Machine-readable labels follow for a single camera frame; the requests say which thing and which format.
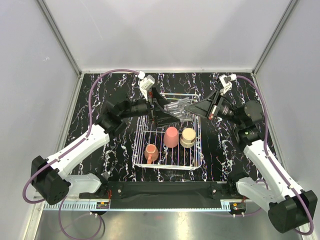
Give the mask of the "clear plastic measuring cup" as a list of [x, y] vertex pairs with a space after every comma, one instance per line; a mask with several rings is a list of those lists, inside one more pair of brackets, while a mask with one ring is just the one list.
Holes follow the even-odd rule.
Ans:
[[186, 111], [185, 107], [191, 104], [191, 100], [188, 97], [185, 97], [164, 105], [163, 109], [178, 118], [181, 122], [189, 122], [193, 120], [193, 115]]

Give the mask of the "pink plastic cup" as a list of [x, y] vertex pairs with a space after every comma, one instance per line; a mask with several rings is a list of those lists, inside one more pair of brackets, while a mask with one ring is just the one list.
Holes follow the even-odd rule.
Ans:
[[179, 143], [179, 132], [171, 126], [166, 129], [163, 139], [163, 144], [168, 148], [175, 148]]

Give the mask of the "cream brown paper cup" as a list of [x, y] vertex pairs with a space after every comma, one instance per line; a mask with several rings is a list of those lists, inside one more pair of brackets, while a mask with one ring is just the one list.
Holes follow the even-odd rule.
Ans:
[[196, 132], [193, 128], [185, 128], [182, 133], [181, 133], [181, 137], [180, 137], [180, 144], [184, 147], [184, 148], [191, 148], [195, 145], [195, 141], [196, 141]]

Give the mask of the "orange ceramic mug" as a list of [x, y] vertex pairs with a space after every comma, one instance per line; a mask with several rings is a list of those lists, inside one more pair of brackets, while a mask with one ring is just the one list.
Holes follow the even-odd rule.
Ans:
[[159, 157], [158, 148], [154, 144], [148, 144], [144, 150], [144, 157], [147, 164], [154, 163]]

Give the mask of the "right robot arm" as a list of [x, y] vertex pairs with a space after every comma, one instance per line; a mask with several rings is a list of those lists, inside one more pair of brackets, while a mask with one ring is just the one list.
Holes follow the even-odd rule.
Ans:
[[267, 135], [257, 128], [257, 124], [265, 120], [259, 102], [251, 100], [235, 107], [223, 93], [213, 91], [209, 97], [184, 109], [208, 120], [219, 117], [236, 124], [234, 134], [239, 148], [254, 163], [267, 184], [260, 185], [245, 174], [239, 174], [226, 186], [229, 197], [244, 196], [252, 200], [267, 213], [271, 224], [280, 233], [309, 224], [307, 234], [312, 234], [318, 198], [312, 190], [303, 190], [270, 151]]

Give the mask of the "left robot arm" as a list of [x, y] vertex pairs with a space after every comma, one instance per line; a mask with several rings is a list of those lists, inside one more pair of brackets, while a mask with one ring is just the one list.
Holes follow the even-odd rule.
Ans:
[[86, 157], [110, 140], [118, 137], [127, 127], [125, 119], [147, 116], [156, 127], [179, 122], [179, 118], [165, 111], [166, 100], [152, 87], [143, 98], [106, 103], [106, 108], [88, 130], [65, 148], [43, 158], [40, 155], [31, 162], [28, 184], [42, 196], [43, 201], [55, 205], [69, 194], [91, 193], [101, 199], [107, 195], [108, 187], [102, 176], [94, 173], [72, 175], [71, 171]]

